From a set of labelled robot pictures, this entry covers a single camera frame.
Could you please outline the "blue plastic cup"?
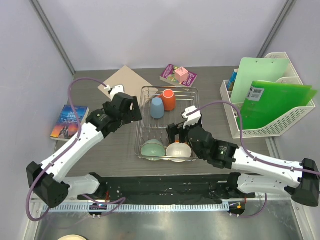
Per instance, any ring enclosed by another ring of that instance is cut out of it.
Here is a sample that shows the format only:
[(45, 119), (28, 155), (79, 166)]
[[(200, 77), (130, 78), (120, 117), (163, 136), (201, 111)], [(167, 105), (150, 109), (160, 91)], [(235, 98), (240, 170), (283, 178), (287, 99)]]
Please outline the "blue plastic cup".
[(161, 98), (153, 98), (150, 104), (150, 116), (154, 119), (161, 119), (165, 114), (164, 103)]

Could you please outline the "orange ceramic mug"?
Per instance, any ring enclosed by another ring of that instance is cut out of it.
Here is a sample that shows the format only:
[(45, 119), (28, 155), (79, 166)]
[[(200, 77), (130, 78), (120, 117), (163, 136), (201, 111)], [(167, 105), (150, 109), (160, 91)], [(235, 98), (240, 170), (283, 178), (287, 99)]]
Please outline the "orange ceramic mug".
[(162, 99), (165, 111), (172, 111), (176, 108), (176, 95), (173, 90), (165, 89), (158, 98)]

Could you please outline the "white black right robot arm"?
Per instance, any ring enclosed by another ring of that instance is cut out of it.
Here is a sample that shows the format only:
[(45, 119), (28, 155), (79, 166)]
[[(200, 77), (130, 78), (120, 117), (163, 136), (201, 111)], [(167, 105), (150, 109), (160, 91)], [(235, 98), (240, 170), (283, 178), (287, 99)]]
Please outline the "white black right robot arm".
[(270, 193), (288, 195), (304, 206), (317, 207), (320, 195), (320, 172), (314, 160), (301, 162), (281, 160), (249, 151), (234, 143), (214, 139), (202, 124), (184, 126), (170, 124), (166, 128), (169, 143), (176, 136), (188, 144), (195, 155), (218, 169), (238, 170), (257, 174), (256, 180), (248, 180), (242, 174), (226, 184), (226, 193), (233, 198), (240, 194)]

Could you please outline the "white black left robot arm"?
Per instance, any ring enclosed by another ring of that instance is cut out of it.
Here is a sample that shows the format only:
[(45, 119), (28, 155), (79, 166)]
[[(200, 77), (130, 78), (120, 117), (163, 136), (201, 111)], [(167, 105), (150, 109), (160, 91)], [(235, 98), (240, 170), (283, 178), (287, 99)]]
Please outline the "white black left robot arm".
[(80, 136), (74, 135), (54, 155), (26, 168), (30, 189), (49, 208), (59, 206), (68, 197), (82, 194), (100, 200), (108, 191), (107, 181), (91, 172), (81, 177), (67, 177), (71, 168), (96, 144), (110, 133), (132, 122), (142, 120), (138, 99), (117, 93), (101, 109), (93, 111), (81, 127)]

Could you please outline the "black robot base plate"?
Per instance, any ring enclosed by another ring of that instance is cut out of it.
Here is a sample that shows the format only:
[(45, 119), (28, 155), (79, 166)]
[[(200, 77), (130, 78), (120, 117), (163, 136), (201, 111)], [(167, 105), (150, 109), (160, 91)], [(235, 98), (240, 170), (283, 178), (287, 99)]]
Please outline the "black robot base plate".
[(94, 200), (118, 200), (127, 205), (204, 205), (229, 199), (254, 199), (256, 194), (238, 190), (240, 173), (103, 177)]

